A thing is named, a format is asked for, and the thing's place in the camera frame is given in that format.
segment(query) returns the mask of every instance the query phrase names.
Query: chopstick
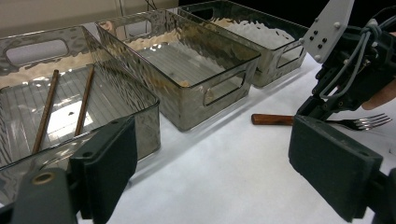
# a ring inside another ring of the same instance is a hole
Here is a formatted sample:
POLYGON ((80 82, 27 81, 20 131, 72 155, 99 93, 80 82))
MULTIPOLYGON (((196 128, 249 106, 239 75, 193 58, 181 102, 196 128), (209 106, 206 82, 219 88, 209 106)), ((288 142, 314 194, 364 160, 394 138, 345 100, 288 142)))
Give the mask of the chopstick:
POLYGON ((85 85, 84 96, 82 98, 81 108, 79 109, 79 115, 78 115, 76 130, 75 130, 75 136, 81 134, 82 127, 84 126, 88 96, 90 95, 91 84, 92 84, 92 80, 93 80, 94 67, 95 66, 92 65, 90 73, 88 74, 88 77, 87 77, 87 83, 85 85))
POLYGON ((41 116, 40 125, 38 127, 37 135, 35 136, 35 145, 33 146, 32 154, 37 153, 41 148, 41 143, 43 141, 44 132, 48 128, 50 121, 50 111, 52 109, 53 96, 56 90, 56 85, 58 83, 59 70, 55 69, 52 75, 52 81, 49 86, 49 93, 47 95, 47 101, 44 106, 43 115, 41 116))

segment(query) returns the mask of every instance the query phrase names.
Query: clear plastic bin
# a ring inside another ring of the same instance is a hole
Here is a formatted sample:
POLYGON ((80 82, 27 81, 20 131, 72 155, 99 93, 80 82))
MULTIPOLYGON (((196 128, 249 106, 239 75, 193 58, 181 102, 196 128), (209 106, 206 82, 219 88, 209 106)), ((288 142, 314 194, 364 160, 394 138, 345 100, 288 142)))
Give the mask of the clear plastic bin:
POLYGON ((83 26, 0 39, 0 204, 28 172, 66 169, 68 158, 110 121, 134 116, 138 158, 161 146, 159 99, 123 69, 83 26), (75 136, 90 67, 84 126, 75 136), (32 147, 54 69, 60 76, 41 150, 32 147))
POLYGON ((277 80, 303 63, 306 51, 299 39, 306 27, 231 1, 211 1, 179 7, 180 16, 243 43, 261 53, 253 85, 277 80))
POLYGON ((154 10, 97 21, 102 44, 187 131, 248 95, 260 53, 180 17, 154 10))

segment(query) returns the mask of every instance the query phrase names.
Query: fork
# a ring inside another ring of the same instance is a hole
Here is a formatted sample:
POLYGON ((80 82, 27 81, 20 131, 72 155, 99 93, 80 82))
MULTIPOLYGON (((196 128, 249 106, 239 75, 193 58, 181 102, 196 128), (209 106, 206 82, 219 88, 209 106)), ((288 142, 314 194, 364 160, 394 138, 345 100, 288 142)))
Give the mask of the fork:
MULTIPOLYGON (((391 122, 385 114, 379 114, 362 119, 325 120, 326 123, 337 124, 353 131, 365 131, 391 122)), ((293 116, 252 114, 251 122, 256 125, 292 125, 293 116)))

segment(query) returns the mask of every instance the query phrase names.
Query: finger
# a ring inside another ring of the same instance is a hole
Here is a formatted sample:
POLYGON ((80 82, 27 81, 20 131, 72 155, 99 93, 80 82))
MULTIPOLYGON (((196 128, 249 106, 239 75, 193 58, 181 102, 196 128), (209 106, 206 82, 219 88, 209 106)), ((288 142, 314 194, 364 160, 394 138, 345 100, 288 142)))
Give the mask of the finger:
POLYGON ((396 79, 393 79, 381 91, 376 93, 369 101, 364 102, 361 108, 371 110, 396 98, 396 79))

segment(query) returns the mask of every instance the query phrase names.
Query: table surface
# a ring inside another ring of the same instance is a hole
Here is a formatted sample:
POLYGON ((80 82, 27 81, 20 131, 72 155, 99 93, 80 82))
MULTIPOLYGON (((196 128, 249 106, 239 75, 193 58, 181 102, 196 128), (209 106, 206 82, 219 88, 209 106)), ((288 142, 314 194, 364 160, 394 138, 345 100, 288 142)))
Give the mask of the table surface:
MULTIPOLYGON (((247 97, 185 133, 160 115, 162 146, 138 163, 109 223, 346 223, 291 167, 291 127, 250 121, 253 113, 294 115, 319 68, 307 55, 300 68, 264 88, 252 87, 247 97)), ((395 103, 331 119, 384 112, 396 119, 395 103)), ((336 128, 384 156, 381 171, 388 174, 396 166, 394 122, 367 132, 336 128)), ((371 223, 373 216, 367 209, 353 223, 371 223)))

